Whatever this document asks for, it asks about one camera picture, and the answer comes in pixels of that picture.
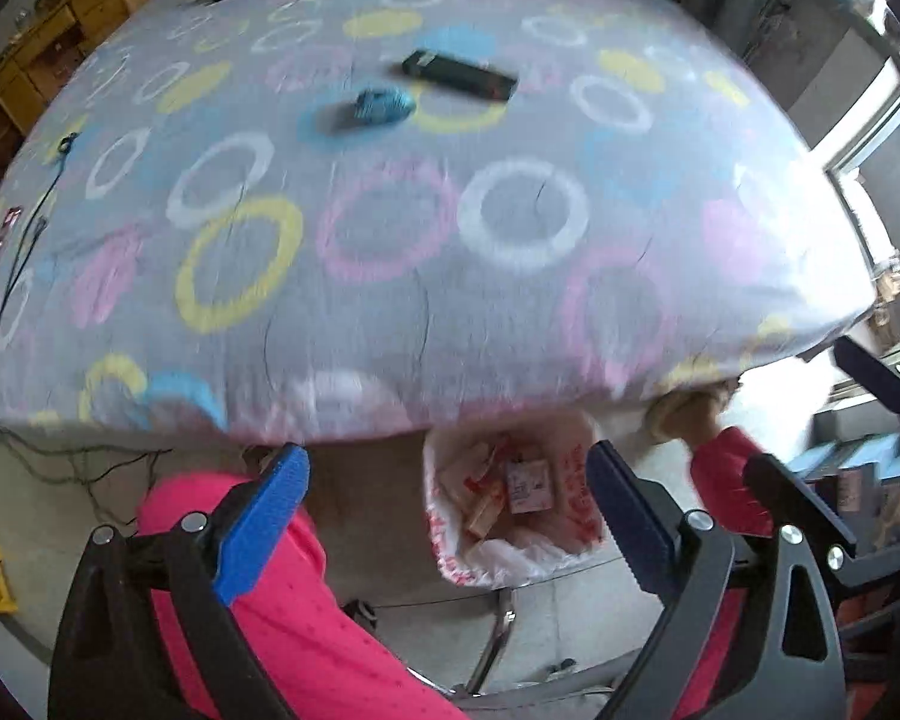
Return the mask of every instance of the bed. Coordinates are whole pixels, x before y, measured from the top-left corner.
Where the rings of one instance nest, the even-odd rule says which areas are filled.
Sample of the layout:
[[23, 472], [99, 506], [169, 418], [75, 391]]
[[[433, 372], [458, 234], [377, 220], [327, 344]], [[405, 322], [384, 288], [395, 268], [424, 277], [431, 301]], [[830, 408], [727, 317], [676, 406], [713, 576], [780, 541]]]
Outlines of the bed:
[[[418, 47], [517, 93], [407, 79]], [[354, 124], [394, 84], [413, 117]], [[663, 0], [148, 6], [37, 124], [0, 226], [71, 131], [0, 325], [18, 431], [277, 445], [645, 399], [820, 348], [874, 301], [786, 116]]]

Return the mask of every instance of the trash bin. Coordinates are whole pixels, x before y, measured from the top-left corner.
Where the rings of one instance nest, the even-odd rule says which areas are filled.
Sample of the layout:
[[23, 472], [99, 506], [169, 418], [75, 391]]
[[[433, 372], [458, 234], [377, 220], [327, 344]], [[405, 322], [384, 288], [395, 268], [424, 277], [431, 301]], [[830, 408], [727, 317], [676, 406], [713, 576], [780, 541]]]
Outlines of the trash bin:
[[[441, 472], [481, 442], [503, 437], [542, 450], [549, 461], [553, 505], [524, 515], [508, 532], [477, 539], [464, 528], [468, 512], [448, 493]], [[444, 579], [458, 586], [519, 587], [589, 559], [607, 537], [586, 486], [586, 453], [600, 439], [596, 422], [579, 409], [432, 429], [423, 445], [423, 490], [430, 541]]]

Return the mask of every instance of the smartphone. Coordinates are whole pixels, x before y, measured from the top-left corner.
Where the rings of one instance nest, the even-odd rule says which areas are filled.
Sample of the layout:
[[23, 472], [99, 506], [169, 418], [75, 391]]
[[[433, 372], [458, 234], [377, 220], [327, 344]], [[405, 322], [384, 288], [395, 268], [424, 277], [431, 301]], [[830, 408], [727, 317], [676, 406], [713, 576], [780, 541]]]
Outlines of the smartphone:
[[408, 76], [446, 84], [488, 100], [509, 100], [516, 89], [516, 79], [500, 71], [426, 49], [418, 49], [404, 59], [403, 71]]

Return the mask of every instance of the black cable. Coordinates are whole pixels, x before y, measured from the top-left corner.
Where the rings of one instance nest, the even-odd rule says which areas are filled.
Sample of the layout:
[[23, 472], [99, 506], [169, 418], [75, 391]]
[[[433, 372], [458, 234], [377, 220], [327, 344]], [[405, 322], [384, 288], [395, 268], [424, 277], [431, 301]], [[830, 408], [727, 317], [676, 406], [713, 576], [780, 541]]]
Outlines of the black cable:
[[[46, 217], [41, 217], [40, 209], [43, 208], [44, 203], [46, 203], [50, 193], [56, 188], [60, 177], [63, 176], [63, 172], [67, 167], [67, 157], [70, 155], [70, 151], [72, 151], [74, 140], [79, 135], [77, 132], [71, 132], [65, 138], [63, 138], [58, 146], [58, 169], [56, 170], [56, 175], [53, 177], [53, 181], [50, 182], [50, 186], [47, 191], [43, 194], [40, 201], [36, 206], [34, 206], [34, 210], [31, 212], [31, 215], [26, 220], [26, 225], [24, 226], [23, 234], [20, 236], [20, 245], [18, 245], [17, 250], [13, 255], [13, 262], [10, 265], [10, 277], [7, 279], [7, 288], [4, 290], [4, 295], [2, 296], [0, 302], [0, 324], [2, 319], [4, 318], [4, 312], [7, 310], [7, 303], [10, 302], [10, 295], [13, 293], [14, 288], [17, 286], [17, 283], [20, 280], [20, 276], [23, 273], [24, 269], [26, 269], [26, 264], [29, 263], [29, 258], [34, 253], [34, 249], [36, 248], [36, 242], [40, 239], [40, 236], [43, 234], [43, 231], [47, 227], [47, 219]], [[26, 255], [24, 255], [23, 261], [20, 260], [20, 254], [24, 250], [24, 245], [26, 243], [26, 237], [28, 237], [29, 231], [31, 231], [31, 226], [36, 221], [36, 228], [34, 228], [34, 234], [29, 239], [29, 247], [26, 250]], [[16, 450], [10, 444], [10, 440], [14, 440], [25, 447], [27, 450], [31, 451], [35, 455], [42, 455], [44, 457], [69, 457], [74, 454], [74, 452], [139, 452], [139, 449], [131, 449], [126, 446], [116, 446], [116, 445], [107, 445], [106, 443], [99, 443], [98, 445], [90, 445], [90, 446], [79, 446], [72, 447], [66, 449], [44, 449], [42, 447], [36, 446], [28, 440], [24, 439], [24, 437], [19, 434], [13, 432], [10, 428], [5, 427], [0, 423], [0, 436], [2, 437], [2, 443], [10, 450], [11, 454], [15, 456], [15, 458], [20, 461], [20, 463], [24, 464], [26, 471], [31, 474], [32, 477], [38, 479], [44, 484], [48, 485], [67, 485], [79, 483], [79, 479], [77, 476], [71, 477], [52, 477], [47, 476], [46, 474], [42, 474], [29, 463], [29, 461], [20, 454], [19, 451]]]
[[139, 461], [141, 461], [142, 459], [149, 458], [151, 455], [154, 455], [154, 454], [156, 454], [156, 453], [155, 452], [144, 452], [144, 454], [136, 456], [135, 458], [133, 458], [133, 460], [125, 460], [125, 461], [122, 461], [121, 463], [117, 463], [117, 464], [115, 464], [115, 466], [111, 466], [109, 469], [106, 469], [106, 471], [103, 471], [102, 474], [100, 474], [99, 476], [95, 476], [93, 479], [84, 479], [83, 483], [87, 484], [87, 485], [96, 485], [96, 483], [102, 482], [104, 479], [106, 479], [106, 477], [108, 477], [111, 473], [113, 473], [117, 469], [125, 469], [127, 466], [132, 466], [132, 464], [134, 464], [134, 463], [139, 463]]

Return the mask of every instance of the pink fabric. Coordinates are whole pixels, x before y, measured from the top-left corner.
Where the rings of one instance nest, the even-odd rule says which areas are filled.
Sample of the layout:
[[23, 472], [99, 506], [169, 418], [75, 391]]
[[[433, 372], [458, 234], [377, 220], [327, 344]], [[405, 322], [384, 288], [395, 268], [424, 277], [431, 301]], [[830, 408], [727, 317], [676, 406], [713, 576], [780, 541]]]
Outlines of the pink fabric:
[[[170, 530], [183, 514], [210, 512], [233, 485], [230, 474], [196, 473], [159, 485], [141, 504], [140, 533]], [[337, 607], [324, 583], [326, 555], [307, 514], [290, 522], [255, 589], [232, 605], [247, 642], [300, 720], [466, 720], [411, 677], [390, 652]], [[219, 717], [203, 685], [168, 593], [154, 612], [187, 703]]]
[[[728, 531], [751, 536], [773, 534], [773, 517], [744, 485], [746, 461], [761, 452], [742, 430], [727, 428], [712, 442], [698, 447], [690, 461], [690, 478], [703, 507]], [[745, 590], [728, 590], [724, 594], [697, 669], [674, 712], [674, 720], [682, 720], [706, 707], [733, 643], [745, 600]]]

